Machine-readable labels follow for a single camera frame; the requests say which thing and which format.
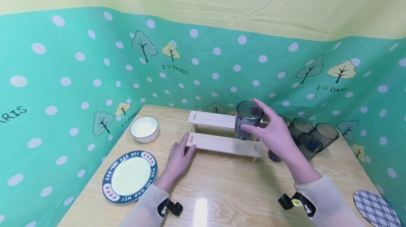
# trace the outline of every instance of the wooden step rack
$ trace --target wooden step rack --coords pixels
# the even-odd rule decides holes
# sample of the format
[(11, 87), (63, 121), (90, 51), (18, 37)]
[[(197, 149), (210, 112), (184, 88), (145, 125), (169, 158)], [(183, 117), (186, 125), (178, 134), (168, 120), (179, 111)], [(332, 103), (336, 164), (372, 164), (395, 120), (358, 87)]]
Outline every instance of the wooden step rack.
[(199, 125), (234, 130), (235, 116), (191, 111), (187, 122), (192, 124), (192, 132), (189, 133), (186, 144), (187, 147), (195, 144), (197, 149), (244, 155), (246, 157), (252, 157), (253, 163), (256, 162), (257, 158), (262, 158), (262, 142), (257, 138), (254, 138), (253, 141), (242, 141), (237, 138), (197, 133)]

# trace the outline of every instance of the checkered coaster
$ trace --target checkered coaster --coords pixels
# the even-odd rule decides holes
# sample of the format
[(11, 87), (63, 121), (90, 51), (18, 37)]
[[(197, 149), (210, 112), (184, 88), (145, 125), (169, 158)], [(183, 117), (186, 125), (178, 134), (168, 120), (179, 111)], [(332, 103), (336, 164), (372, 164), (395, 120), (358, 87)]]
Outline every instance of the checkered coaster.
[(396, 212), (378, 195), (366, 190), (358, 190), (353, 199), (361, 215), (375, 227), (401, 226)]

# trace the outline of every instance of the table surface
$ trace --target table surface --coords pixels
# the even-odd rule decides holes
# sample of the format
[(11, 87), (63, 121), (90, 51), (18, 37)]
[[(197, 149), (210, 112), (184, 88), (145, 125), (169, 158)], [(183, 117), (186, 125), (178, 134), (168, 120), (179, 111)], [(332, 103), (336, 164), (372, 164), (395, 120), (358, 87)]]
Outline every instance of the table surface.
[[(59, 227), (118, 226), (136, 203), (116, 205), (102, 194), (102, 179), (107, 168), (121, 155), (133, 150), (146, 150), (163, 171), (174, 141), (180, 141), (191, 130), (187, 123), (189, 110), (145, 105), (136, 119), (153, 116), (159, 122), (157, 138), (141, 144), (129, 133), (129, 126), (97, 169), (85, 189), (70, 207)], [(211, 131), (214, 134), (233, 131)], [(367, 226), (352, 200), (358, 189), (379, 194), (347, 143), (340, 137), (311, 163), (330, 176), (342, 197)], [(249, 157), (197, 150), (189, 171), (171, 193), (184, 210), (180, 217), (169, 213), (163, 226), (312, 226), (302, 208), (285, 211), (278, 199), (283, 193), (292, 196), (293, 179), (283, 162), (272, 162), (267, 155), (251, 163)]]

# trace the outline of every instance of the tree illustration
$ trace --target tree illustration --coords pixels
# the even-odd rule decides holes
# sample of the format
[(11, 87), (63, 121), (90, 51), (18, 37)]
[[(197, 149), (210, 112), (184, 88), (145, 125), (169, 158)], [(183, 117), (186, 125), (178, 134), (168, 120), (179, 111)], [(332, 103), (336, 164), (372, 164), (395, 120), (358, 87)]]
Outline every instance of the tree illustration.
[(149, 37), (144, 35), (144, 32), (137, 30), (133, 40), (133, 49), (136, 50), (139, 54), (144, 54), (145, 61), (148, 62), (147, 56), (155, 56), (158, 54), (156, 46), (151, 43)]
[(358, 125), (358, 120), (353, 121), (341, 121), (336, 126), (341, 131), (341, 134), (344, 136), (345, 139), (348, 141), (352, 141), (353, 134), (356, 130), (356, 126)]
[(93, 122), (93, 134), (94, 136), (99, 136), (104, 132), (110, 133), (108, 126), (113, 122), (114, 116), (111, 113), (106, 112), (95, 112), (94, 122)]
[(178, 53), (178, 51), (176, 50), (176, 48), (173, 46), (173, 44), (171, 42), (168, 42), (166, 44), (166, 46), (164, 46), (162, 48), (162, 53), (171, 57), (172, 62), (173, 62), (173, 58), (180, 59), (180, 53)]
[(303, 69), (301, 69), (297, 75), (297, 79), (303, 79), (302, 83), (304, 83), (305, 79), (311, 76), (315, 76), (321, 73), (321, 70), (323, 69), (323, 60), (324, 60), (324, 55), (318, 57), (315, 61), (310, 63), (309, 65), (305, 66)]
[(224, 107), (219, 102), (214, 102), (213, 104), (208, 105), (206, 108), (209, 111), (212, 111), (212, 112), (215, 112), (215, 113), (227, 112), (227, 110), (224, 109)]
[(341, 64), (329, 68), (327, 74), (332, 77), (337, 77), (336, 83), (338, 83), (340, 78), (349, 79), (355, 77), (356, 71), (352, 61), (344, 61)]
[(116, 116), (120, 116), (121, 114), (124, 113), (124, 115), (126, 115), (126, 111), (131, 107), (131, 105), (125, 103), (125, 102), (121, 102), (120, 104), (118, 104), (117, 110), (116, 110)]

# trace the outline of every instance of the sign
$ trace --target sign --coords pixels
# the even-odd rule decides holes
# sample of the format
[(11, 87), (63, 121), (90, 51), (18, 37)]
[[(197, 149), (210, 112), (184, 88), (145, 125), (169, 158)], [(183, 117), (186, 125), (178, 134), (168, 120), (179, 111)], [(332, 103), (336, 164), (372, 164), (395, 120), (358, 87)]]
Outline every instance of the sign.
[[(145, 160), (148, 161), (150, 165), (150, 173), (149, 173), (149, 179), (148, 181), (142, 186), (141, 189), (138, 191), (134, 191), (133, 194), (131, 195), (120, 195), (117, 192), (114, 191), (111, 181), (114, 176), (114, 171), (116, 168), (123, 163), (124, 161), (131, 159), (131, 158), (144, 158)], [(103, 182), (102, 182), (102, 190), (104, 197), (106, 197), (107, 200), (116, 203), (116, 204), (127, 204), (131, 203), (133, 201), (136, 201), (141, 197), (141, 195), (144, 194), (145, 190), (155, 182), (155, 179), (158, 174), (158, 164), (155, 160), (155, 157), (151, 155), (150, 153), (142, 150), (136, 150), (132, 152), (128, 152), (124, 155), (122, 155), (120, 158), (114, 161), (112, 165), (107, 169), (106, 173), (104, 174), (103, 177)]]

